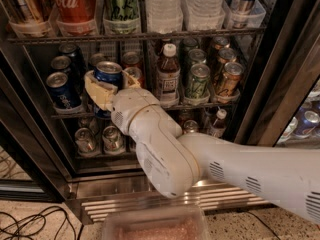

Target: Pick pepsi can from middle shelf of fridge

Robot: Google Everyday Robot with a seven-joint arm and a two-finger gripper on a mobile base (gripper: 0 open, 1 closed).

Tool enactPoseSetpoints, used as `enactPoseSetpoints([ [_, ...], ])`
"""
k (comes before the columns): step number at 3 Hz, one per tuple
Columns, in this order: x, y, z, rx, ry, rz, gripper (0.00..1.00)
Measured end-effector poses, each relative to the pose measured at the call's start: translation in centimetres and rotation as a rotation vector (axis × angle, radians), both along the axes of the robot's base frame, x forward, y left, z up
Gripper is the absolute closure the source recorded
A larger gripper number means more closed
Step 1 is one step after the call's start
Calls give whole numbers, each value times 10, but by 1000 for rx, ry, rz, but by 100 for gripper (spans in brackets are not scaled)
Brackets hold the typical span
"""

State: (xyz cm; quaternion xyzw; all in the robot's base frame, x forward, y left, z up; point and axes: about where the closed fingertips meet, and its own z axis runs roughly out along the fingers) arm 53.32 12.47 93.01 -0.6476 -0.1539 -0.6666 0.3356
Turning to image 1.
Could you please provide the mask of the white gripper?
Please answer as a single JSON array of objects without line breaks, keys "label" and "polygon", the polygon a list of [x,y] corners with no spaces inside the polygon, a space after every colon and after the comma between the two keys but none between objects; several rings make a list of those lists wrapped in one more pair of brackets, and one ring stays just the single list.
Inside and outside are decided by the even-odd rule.
[{"label": "white gripper", "polygon": [[111,111],[111,120],[123,134],[129,133],[132,119],[142,109],[159,105],[159,100],[148,90],[141,89],[139,76],[135,72],[123,72],[123,90],[110,83],[99,81],[94,71],[84,76],[85,90],[93,102],[102,110]]}]

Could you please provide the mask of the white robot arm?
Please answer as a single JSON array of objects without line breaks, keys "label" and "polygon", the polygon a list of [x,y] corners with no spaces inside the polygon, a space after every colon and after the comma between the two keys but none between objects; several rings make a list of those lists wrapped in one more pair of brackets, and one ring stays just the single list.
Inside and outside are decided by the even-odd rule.
[{"label": "white robot arm", "polygon": [[313,223],[320,223],[320,152],[245,146],[203,133],[182,132],[159,100],[138,83],[120,90],[89,71],[85,89],[111,112],[136,143],[144,173],[163,196],[183,195],[207,176],[253,193]]}]

